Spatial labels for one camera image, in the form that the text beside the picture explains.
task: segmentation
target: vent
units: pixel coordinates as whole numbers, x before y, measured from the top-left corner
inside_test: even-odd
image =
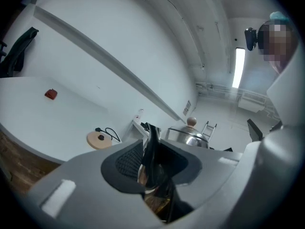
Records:
[[[266,103],[266,99],[264,97],[252,94],[252,93],[248,93],[248,92],[244,92],[242,98],[255,102],[257,104],[265,104]]]
[[[257,113],[260,110],[263,110],[265,106],[263,104],[258,104],[253,100],[248,100],[246,98],[241,98],[238,103],[238,107],[249,110],[251,112]]]

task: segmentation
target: white curved countertop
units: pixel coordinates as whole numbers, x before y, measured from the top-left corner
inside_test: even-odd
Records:
[[[54,100],[44,96],[49,89],[58,92]],[[107,109],[51,78],[0,79],[0,128],[38,156],[63,163],[94,151],[86,137],[97,127],[115,130]]]

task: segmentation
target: pot lid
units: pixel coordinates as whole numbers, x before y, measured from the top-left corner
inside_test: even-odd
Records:
[[[182,132],[185,134],[190,134],[192,136],[195,136],[205,142],[207,142],[206,138],[204,135],[202,135],[199,131],[197,131],[194,126],[196,125],[197,120],[194,117],[189,117],[187,119],[187,125],[181,125],[181,126],[172,126],[169,129],[170,130],[174,130],[174,131],[178,131],[178,132]]]

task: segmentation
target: black jacket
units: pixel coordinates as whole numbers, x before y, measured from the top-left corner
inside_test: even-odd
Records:
[[[0,63],[0,78],[13,77],[14,71],[21,71],[23,68],[24,50],[37,35],[39,30],[31,27],[14,43],[9,54]]]

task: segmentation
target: white wall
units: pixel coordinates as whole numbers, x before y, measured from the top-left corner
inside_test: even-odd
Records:
[[[181,49],[162,20],[141,0],[38,0],[45,9],[76,28],[124,64],[181,118],[197,94]],[[106,107],[120,135],[140,108],[143,122],[163,130],[176,121],[99,61],[33,17],[29,5],[4,41],[8,50],[33,26],[39,30],[25,54],[19,76],[49,76]]]
[[[253,113],[241,108],[236,108],[236,104],[221,100],[200,97],[197,107],[192,115],[197,119],[195,128],[202,131],[204,125],[209,121],[209,125],[217,128],[210,141],[210,146],[217,150],[232,148],[235,152],[243,153],[246,145],[252,140],[249,135],[247,120],[251,119],[262,131],[263,136],[269,133],[269,129],[277,121],[265,117],[263,113]]]

